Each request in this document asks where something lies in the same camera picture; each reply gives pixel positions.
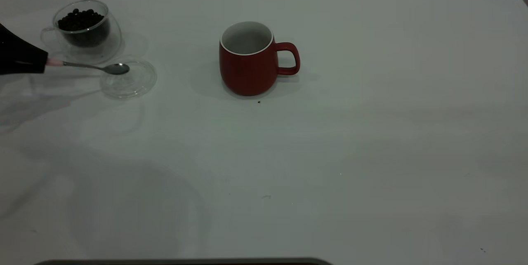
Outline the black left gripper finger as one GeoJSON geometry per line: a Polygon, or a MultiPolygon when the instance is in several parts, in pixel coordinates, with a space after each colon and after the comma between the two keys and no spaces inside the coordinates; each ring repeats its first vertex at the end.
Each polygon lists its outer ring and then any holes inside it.
{"type": "Polygon", "coordinates": [[[0,59],[6,62],[46,63],[48,53],[0,25],[0,59]]]}
{"type": "Polygon", "coordinates": [[[45,67],[45,64],[1,63],[0,75],[43,74],[45,67]]]}

